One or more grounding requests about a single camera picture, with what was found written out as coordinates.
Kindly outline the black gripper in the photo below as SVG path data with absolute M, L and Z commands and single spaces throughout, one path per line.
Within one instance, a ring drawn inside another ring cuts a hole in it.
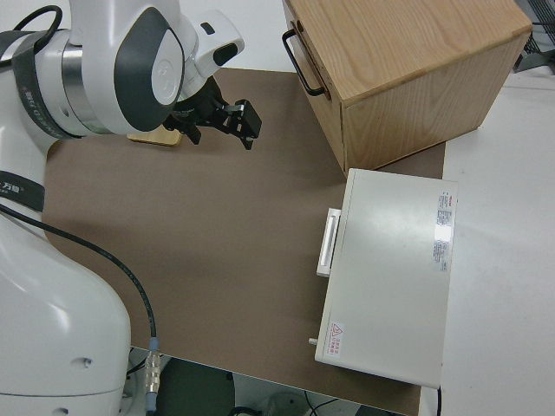
M 179 98 L 163 122 L 166 130 L 186 131 L 186 136 L 195 146 L 201 139 L 197 126 L 226 131 L 238 137 L 246 150 L 251 150 L 254 140 L 259 136 L 262 121 L 248 100 L 229 105 L 223 99 L 216 80 L 208 79 L 191 97 Z

